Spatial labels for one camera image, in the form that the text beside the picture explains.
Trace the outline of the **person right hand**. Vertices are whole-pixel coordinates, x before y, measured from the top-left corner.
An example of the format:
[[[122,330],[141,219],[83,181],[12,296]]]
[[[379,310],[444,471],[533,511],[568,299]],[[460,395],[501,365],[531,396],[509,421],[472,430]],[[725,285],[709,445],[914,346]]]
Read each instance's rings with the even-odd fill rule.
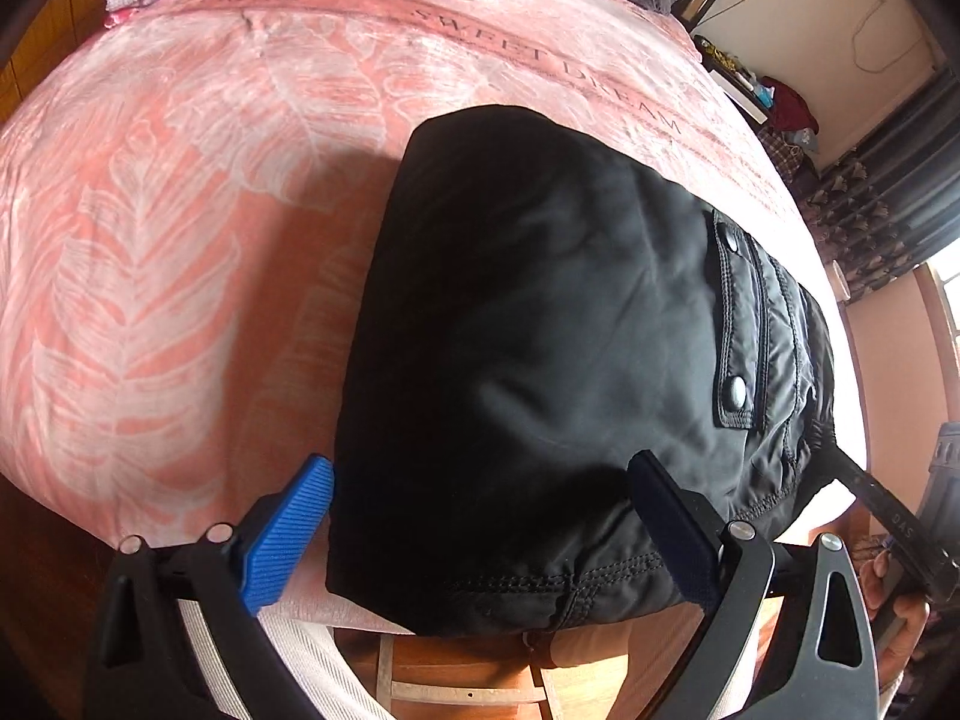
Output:
[[[890,569],[890,553],[882,551],[859,569],[859,583],[866,603],[867,616],[874,619],[884,606],[884,578]],[[898,595],[893,600],[893,614],[900,622],[900,629],[890,637],[889,643],[877,651],[877,676],[880,689],[889,688],[900,678],[908,665],[926,622],[929,619],[929,603],[921,593]]]

